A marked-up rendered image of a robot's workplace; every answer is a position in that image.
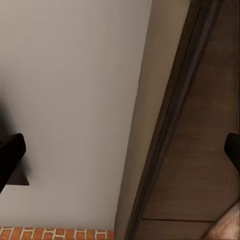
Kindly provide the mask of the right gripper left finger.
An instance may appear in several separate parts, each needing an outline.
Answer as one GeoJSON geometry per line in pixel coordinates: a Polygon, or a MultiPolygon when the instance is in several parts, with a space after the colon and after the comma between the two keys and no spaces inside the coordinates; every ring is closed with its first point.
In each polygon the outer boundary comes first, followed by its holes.
{"type": "Polygon", "coordinates": [[[26,152],[21,133],[0,138],[0,193],[26,152]]]}

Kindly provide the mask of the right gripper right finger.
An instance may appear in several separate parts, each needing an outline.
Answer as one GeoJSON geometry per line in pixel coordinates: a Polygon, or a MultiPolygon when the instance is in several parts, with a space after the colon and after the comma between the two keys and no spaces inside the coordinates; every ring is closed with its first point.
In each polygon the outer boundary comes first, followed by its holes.
{"type": "Polygon", "coordinates": [[[240,135],[228,133],[224,151],[240,173],[240,135]]]}

